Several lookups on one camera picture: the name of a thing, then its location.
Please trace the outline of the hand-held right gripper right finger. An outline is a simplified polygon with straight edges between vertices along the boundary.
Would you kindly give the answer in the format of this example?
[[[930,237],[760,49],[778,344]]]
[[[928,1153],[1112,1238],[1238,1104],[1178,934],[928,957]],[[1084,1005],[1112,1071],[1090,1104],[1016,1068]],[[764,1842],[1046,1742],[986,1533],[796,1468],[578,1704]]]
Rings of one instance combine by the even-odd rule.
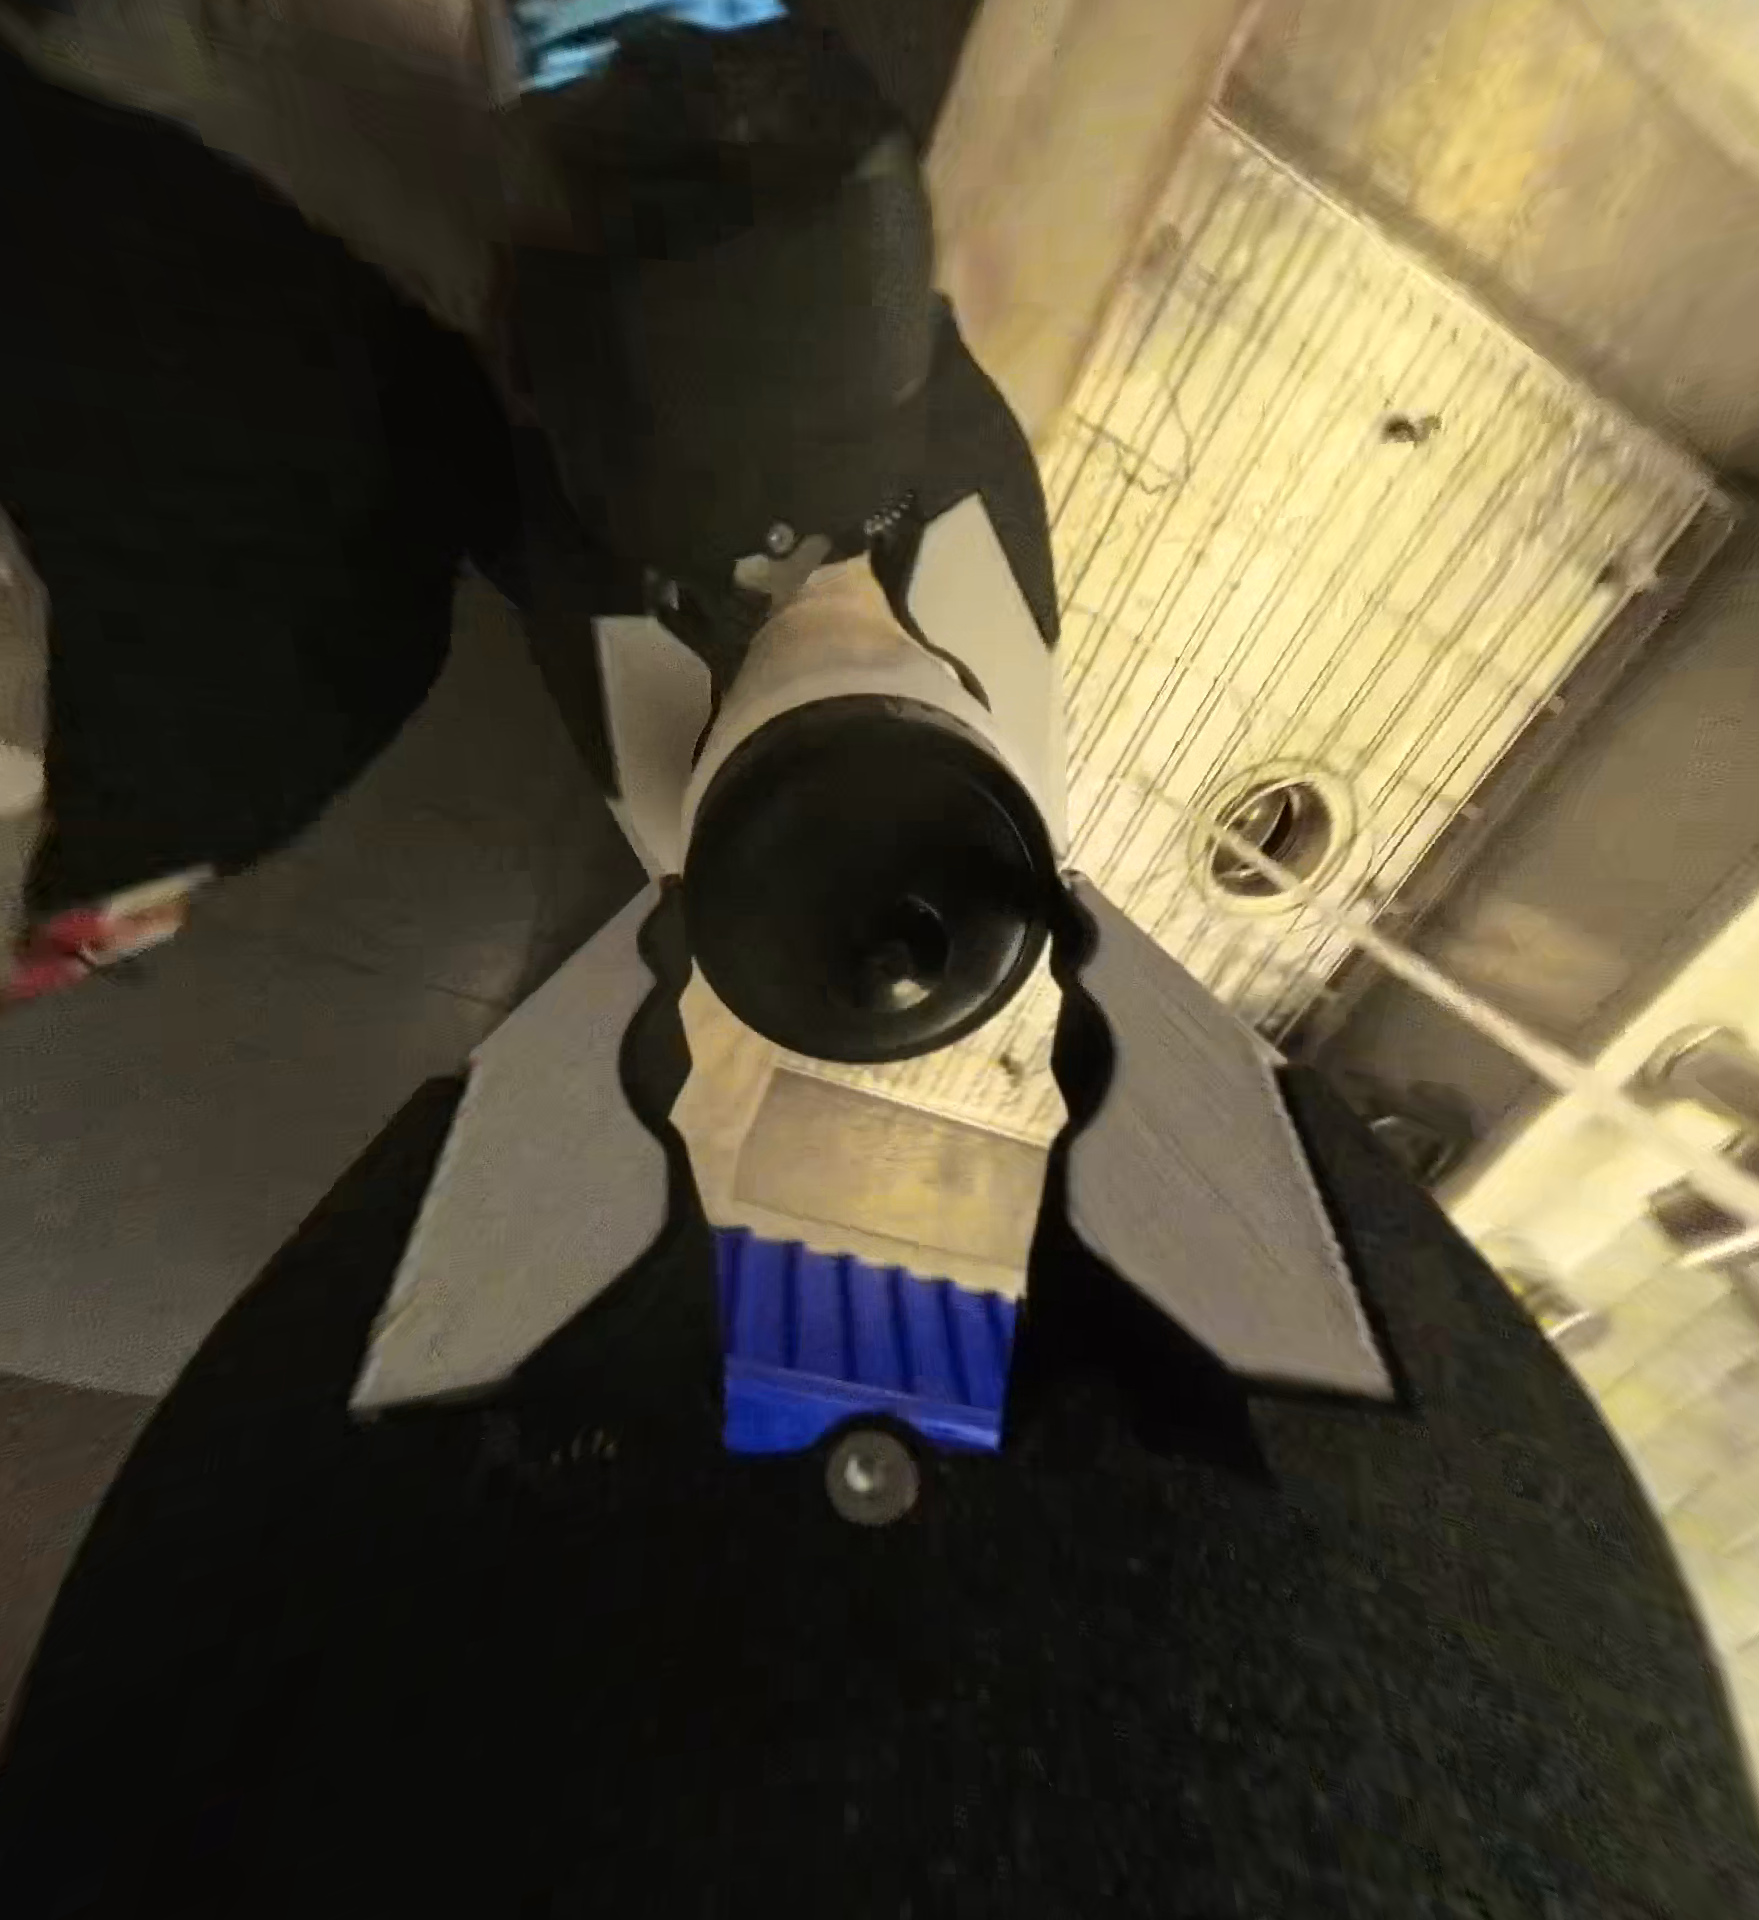
[[[1076,1241],[1236,1380],[1392,1405],[1276,1047],[1084,874],[1064,877],[1052,975]]]

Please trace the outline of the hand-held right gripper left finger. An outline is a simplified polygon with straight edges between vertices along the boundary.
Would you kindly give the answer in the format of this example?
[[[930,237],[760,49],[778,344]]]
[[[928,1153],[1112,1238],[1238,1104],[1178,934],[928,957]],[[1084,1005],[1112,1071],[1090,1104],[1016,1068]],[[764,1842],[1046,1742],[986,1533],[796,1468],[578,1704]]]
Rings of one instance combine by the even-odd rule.
[[[698,1209],[690,981],[682,887],[654,877],[476,1047],[354,1413],[502,1386]]]

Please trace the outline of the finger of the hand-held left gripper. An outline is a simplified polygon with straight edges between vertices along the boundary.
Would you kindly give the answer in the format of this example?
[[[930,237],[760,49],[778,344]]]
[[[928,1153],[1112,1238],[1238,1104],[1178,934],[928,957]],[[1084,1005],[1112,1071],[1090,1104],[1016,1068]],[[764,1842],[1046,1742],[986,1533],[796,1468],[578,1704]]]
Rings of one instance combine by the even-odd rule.
[[[682,882],[716,770],[712,672],[652,614],[596,618],[594,643],[610,811],[652,877]]]
[[[944,673],[936,706],[1014,775],[1036,805],[1054,861],[1062,864],[1062,669],[980,493],[966,495],[926,525],[904,605]]]

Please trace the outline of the black bottle cap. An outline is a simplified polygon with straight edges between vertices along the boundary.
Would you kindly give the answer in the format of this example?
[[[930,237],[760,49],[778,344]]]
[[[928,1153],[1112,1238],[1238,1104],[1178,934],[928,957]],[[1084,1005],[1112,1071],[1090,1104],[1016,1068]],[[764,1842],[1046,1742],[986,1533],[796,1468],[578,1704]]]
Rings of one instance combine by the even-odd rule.
[[[684,857],[702,975],[802,1057],[888,1066],[986,1025],[1048,944],[1060,875],[1034,797],[948,712],[836,695],[718,766]]]

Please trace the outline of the blue plastic bin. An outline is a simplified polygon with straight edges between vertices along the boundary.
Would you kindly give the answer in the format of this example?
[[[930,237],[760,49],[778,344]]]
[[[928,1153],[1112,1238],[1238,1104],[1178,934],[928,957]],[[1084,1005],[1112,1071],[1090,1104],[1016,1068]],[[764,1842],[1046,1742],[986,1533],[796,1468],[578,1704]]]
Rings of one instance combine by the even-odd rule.
[[[900,1263],[714,1232],[724,1445],[796,1456],[854,1425],[1002,1447],[1020,1303]]]

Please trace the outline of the person's black pants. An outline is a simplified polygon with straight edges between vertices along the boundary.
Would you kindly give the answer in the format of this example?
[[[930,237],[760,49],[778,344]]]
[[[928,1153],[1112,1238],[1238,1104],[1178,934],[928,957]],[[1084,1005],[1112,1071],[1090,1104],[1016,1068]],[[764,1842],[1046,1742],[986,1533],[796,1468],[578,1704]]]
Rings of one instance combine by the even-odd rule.
[[[51,605],[39,913],[310,827],[432,689],[508,467],[458,332],[242,162],[0,39],[0,510]]]

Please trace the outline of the person's red white shoe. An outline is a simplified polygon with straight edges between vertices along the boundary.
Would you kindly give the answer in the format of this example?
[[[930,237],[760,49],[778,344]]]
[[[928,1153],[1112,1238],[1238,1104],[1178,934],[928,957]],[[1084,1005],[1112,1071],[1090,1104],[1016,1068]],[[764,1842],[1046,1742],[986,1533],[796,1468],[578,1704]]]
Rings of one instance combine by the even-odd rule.
[[[11,1010],[61,993],[169,945],[186,926],[198,893],[216,875],[216,868],[196,866],[41,919],[17,947],[0,985],[0,1008]]]

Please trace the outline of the stainless steel faucet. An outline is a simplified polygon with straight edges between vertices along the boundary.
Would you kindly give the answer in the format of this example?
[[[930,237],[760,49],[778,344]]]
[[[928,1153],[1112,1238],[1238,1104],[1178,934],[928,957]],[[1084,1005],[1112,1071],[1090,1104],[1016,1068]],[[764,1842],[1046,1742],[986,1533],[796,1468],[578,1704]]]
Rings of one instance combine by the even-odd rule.
[[[1726,1160],[1759,1182],[1759,1047],[1726,1023],[1668,1035],[1632,1089],[1650,1106],[1698,1108],[1732,1125]]]

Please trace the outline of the stainless steel sink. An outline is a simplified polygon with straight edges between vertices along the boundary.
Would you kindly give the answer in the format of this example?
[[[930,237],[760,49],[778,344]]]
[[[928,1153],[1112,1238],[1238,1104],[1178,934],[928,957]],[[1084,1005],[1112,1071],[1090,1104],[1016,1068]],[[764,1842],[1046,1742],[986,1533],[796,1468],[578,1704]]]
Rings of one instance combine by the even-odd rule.
[[[1660,4],[968,4],[944,276],[1046,457],[1220,113],[1708,470],[1718,507],[1376,930],[1598,1047],[1759,882],[1759,134]],[[1354,952],[1290,1056],[1458,1163],[1546,1101]]]

